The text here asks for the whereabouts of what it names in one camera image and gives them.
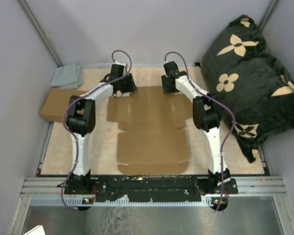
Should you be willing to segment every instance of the black pillow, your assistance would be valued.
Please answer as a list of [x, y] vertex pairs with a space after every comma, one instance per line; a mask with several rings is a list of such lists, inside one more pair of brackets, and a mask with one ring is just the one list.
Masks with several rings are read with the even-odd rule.
[[[266, 47], [255, 22], [243, 15], [215, 39], [201, 63], [209, 91], [235, 115], [233, 133], [250, 163], [268, 136], [294, 129], [294, 82]], [[231, 116], [223, 116], [230, 127]]]

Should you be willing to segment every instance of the white wall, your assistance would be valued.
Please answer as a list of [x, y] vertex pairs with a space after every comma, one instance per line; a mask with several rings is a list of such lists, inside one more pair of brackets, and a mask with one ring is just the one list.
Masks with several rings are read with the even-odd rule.
[[[273, 53], [294, 79], [294, 0], [282, 0], [264, 30]], [[265, 145], [273, 172], [283, 177], [294, 208], [294, 131], [274, 136]]]
[[16, 0], [0, 0], [0, 235], [7, 234], [45, 122], [55, 64]]
[[176, 50], [201, 60], [220, 31], [248, 14], [256, 22], [270, 0], [27, 0], [64, 64], [110, 63], [115, 49], [135, 64], [162, 65]]

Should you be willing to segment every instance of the cable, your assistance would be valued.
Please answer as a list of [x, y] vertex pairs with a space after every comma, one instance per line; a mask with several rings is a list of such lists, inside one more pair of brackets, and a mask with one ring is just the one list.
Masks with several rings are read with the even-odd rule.
[[119, 77], [119, 78], [115, 79], [115, 80], [112, 80], [112, 81], [106, 82], [106, 83], [104, 83], [104, 84], [101, 84], [100, 86], [95, 87], [94, 89], [90, 90], [90, 91], [87, 92], [86, 94], [81, 95], [79, 98], [77, 98], [77, 99], [74, 100], [71, 104], [68, 105], [68, 107], [66, 108], [66, 110], [64, 111], [64, 114], [63, 114], [63, 116], [62, 116], [62, 124], [63, 124], [63, 126], [64, 126], [64, 129], [66, 129], [66, 130], [67, 130], [67, 131], [68, 131], [68, 132], [74, 137], [74, 139], [75, 139], [75, 144], [76, 144], [76, 156], [75, 156], [75, 163], [74, 163], [74, 165], [73, 165], [73, 167], [72, 167], [72, 170], [69, 172], [68, 176], [66, 177], [66, 179], [65, 179], [64, 182], [62, 183], [60, 196], [61, 196], [61, 201], [62, 201], [63, 205], [64, 205], [66, 208], [68, 208], [68, 209], [70, 209], [70, 210], [73, 210], [73, 211], [75, 211], [75, 209], [72, 209], [71, 207], [69, 207], [69, 206], [65, 203], [65, 201], [64, 201], [64, 197], [63, 197], [63, 193], [64, 193], [64, 187], [65, 187], [67, 181], [69, 180], [70, 176], [73, 174], [73, 172], [74, 172], [74, 170], [75, 170], [75, 168], [76, 168], [76, 166], [77, 166], [77, 163], [78, 163], [78, 138], [77, 138], [77, 136], [74, 134], [74, 132], [72, 132], [72, 131], [66, 126], [66, 123], [65, 123], [66, 115], [67, 115], [69, 109], [70, 109], [74, 104], [76, 104], [77, 102], [79, 102], [81, 99], [90, 96], [90, 95], [93, 94], [94, 92], [98, 91], [101, 87], [104, 87], [104, 86], [107, 86], [108, 84], [111, 84], [111, 83], [117, 82], [117, 81], [119, 81], [119, 80], [125, 78], [126, 76], [128, 76], [128, 73], [130, 72], [130, 70], [131, 70], [131, 68], [132, 68], [132, 59], [131, 59], [131, 57], [130, 57], [125, 51], [122, 51], [122, 50], [115, 50], [115, 51], [112, 53], [112, 55], [111, 55], [111, 56], [112, 56], [112, 60], [113, 60], [113, 62], [115, 62], [115, 60], [113, 59], [113, 54], [114, 54], [115, 52], [117, 52], [117, 51], [119, 51], [119, 52], [123, 52], [123, 53], [126, 54], [126, 55], [128, 56], [128, 58], [129, 58], [129, 61], [130, 61], [130, 67], [129, 67], [129, 70], [128, 70], [128, 71], [125, 69], [125, 70], [126, 70], [126, 74], [123, 75], [122, 77]]
[[[178, 53], [176, 51], [170, 51], [170, 52], [168, 52], [165, 55], [165, 63], [167, 62], [167, 56], [169, 54], [177, 54], [179, 57], [181, 57], [181, 59], [182, 59], [182, 61], [184, 63], [184, 66], [185, 66], [187, 80], [189, 81], [190, 85], [195, 89], [195, 91], [198, 94], [202, 95], [203, 97], [206, 97], [207, 99], [211, 100], [212, 102], [215, 102], [216, 104], [218, 104], [221, 107], [223, 107], [231, 115], [231, 117], [232, 117], [232, 120], [233, 120], [232, 126], [231, 126], [229, 132], [227, 133], [227, 135], [225, 136], [225, 138], [224, 138], [224, 140], [223, 140], [223, 142], [221, 144], [221, 147], [220, 147], [220, 153], [221, 153], [221, 192], [220, 192], [220, 202], [221, 202], [222, 201], [222, 196], [223, 196], [223, 191], [224, 191], [224, 182], [223, 182], [223, 180], [224, 180], [224, 174], [223, 174], [223, 147], [224, 147], [225, 141], [227, 140], [227, 138], [230, 136], [230, 134], [232, 133], [232, 131], [234, 129], [234, 126], [235, 126], [235, 116], [234, 116], [233, 112], [228, 107], [226, 107], [224, 104], [222, 104], [219, 101], [217, 101], [216, 99], [213, 99], [212, 97], [210, 97], [210, 96], [208, 96], [208, 95], [200, 92], [200, 90], [198, 90], [196, 88], [196, 86], [193, 84], [193, 82], [191, 81], [191, 79], [189, 77], [188, 68], [187, 68], [187, 65], [186, 65], [186, 61], [185, 61], [184, 57], [180, 53]], [[219, 210], [219, 207], [220, 207], [220, 203], [218, 204], [216, 211]]]

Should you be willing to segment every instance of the cushion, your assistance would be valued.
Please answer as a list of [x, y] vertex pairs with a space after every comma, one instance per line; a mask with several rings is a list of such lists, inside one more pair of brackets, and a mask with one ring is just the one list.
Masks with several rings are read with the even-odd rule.
[[[201, 70], [209, 91], [234, 113], [233, 134], [250, 163], [268, 136], [294, 129], [294, 82], [250, 17], [238, 17], [213, 41]], [[231, 127], [231, 116], [223, 116]]]

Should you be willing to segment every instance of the gray cloth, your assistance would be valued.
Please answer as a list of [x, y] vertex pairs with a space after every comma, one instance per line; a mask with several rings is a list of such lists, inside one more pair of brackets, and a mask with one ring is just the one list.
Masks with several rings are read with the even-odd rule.
[[56, 69], [52, 87], [58, 87], [62, 89], [76, 89], [79, 85], [83, 84], [83, 69], [81, 65], [71, 63], [64, 67]]

